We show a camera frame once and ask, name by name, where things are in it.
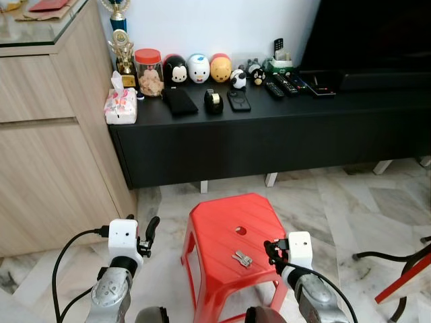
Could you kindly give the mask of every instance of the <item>gold trophy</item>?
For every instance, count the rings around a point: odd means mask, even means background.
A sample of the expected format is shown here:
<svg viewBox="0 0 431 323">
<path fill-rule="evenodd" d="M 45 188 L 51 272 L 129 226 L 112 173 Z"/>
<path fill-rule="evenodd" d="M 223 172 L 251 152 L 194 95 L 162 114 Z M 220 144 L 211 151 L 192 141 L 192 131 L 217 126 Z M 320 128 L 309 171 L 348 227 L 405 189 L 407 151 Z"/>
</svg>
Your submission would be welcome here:
<svg viewBox="0 0 431 323">
<path fill-rule="evenodd" d="M 130 0 L 100 0 L 103 6 L 112 12 L 110 24 L 113 30 L 122 29 L 127 31 L 126 17 L 124 12 L 130 6 Z"/>
<path fill-rule="evenodd" d="M 123 78 L 124 87 L 137 87 L 136 68 L 133 64 L 133 43 L 129 41 L 129 35 L 117 29 L 113 34 L 113 42 L 108 41 L 111 50 L 117 56 L 117 70 Z"/>
</svg>

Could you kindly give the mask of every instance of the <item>red plastic stool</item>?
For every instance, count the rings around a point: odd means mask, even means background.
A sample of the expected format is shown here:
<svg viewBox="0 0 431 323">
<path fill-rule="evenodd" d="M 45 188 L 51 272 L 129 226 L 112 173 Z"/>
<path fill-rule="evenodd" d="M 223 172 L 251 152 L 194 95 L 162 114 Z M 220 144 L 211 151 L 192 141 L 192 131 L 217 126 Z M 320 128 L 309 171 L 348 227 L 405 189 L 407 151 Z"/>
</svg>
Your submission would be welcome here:
<svg viewBox="0 0 431 323">
<path fill-rule="evenodd" d="M 195 306 L 194 323 L 216 323 L 228 296 L 245 287 L 272 281 L 275 293 L 271 307 L 281 308 L 288 288 L 275 267 L 268 263 L 263 242 L 284 238 L 286 232 L 269 201 L 257 194 L 245 194 L 207 201 L 190 213 L 181 263 L 189 275 Z M 196 302 L 187 254 L 196 246 L 201 267 L 201 288 Z M 253 263 L 242 266 L 232 258 L 241 250 Z M 245 318 L 241 314 L 223 323 Z"/>
</svg>

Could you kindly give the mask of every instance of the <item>tsum tsum toy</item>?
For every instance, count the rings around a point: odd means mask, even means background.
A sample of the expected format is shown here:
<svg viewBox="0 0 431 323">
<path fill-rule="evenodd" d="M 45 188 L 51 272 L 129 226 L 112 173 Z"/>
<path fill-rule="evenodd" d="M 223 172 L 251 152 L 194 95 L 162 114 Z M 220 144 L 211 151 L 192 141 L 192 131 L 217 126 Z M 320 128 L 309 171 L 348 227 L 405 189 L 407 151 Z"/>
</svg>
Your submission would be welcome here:
<svg viewBox="0 0 431 323">
<path fill-rule="evenodd" d="M 219 52 L 214 54 L 211 60 L 211 76 L 219 83 L 225 82 L 229 79 L 232 72 L 232 62 L 228 55 Z"/>
<path fill-rule="evenodd" d="M 266 74 L 257 59 L 247 61 L 247 71 L 256 85 L 261 85 L 266 78 Z"/>
<path fill-rule="evenodd" d="M 184 82 L 187 79 L 186 61 L 180 55 L 168 55 L 163 63 L 163 77 L 166 85 Z"/>
<path fill-rule="evenodd" d="M 230 74 L 230 84 L 235 89 L 245 90 L 246 85 L 246 73 L 244 72 L 244 65 L 238 66 L 238 69 Z"/>
<path fill-rule="evenodd" d="M 209 77 L 209 61 L 205 55 L 193 54 L 187 61 L 189 77 L 195 83 L 203 83 Z"/>
</svg>

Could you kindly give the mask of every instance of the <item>phone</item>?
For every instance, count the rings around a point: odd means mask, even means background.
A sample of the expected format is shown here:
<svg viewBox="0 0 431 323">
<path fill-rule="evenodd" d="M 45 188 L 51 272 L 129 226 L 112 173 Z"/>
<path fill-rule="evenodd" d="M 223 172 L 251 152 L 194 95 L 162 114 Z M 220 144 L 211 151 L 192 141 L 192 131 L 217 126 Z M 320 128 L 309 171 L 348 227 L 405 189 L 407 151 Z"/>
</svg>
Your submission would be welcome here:
<svg viewBox="0 0 431 323">
<path fill-rule="evenodd" d="M 251 110 L 251 106 L 244 91 L 231 89 L 228 91 L 228 100 L 233 111 L 248 112 Z"/>
</svg>

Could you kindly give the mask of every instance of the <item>glass jar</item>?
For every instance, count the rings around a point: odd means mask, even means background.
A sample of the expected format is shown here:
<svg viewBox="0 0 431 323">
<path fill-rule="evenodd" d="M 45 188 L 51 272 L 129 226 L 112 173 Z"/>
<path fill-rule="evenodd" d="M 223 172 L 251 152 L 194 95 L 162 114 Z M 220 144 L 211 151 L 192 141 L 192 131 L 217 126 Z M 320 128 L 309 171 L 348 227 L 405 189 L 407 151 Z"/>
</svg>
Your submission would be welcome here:
<svg viewBox="0 0 431 323">
<path fill-rule="evenodd" d="M 160 96 L 164 87 L 160 52 L 150 48 L 136 50 L 135 61 L 141 92 L 145 96 Z"/>
</svg>

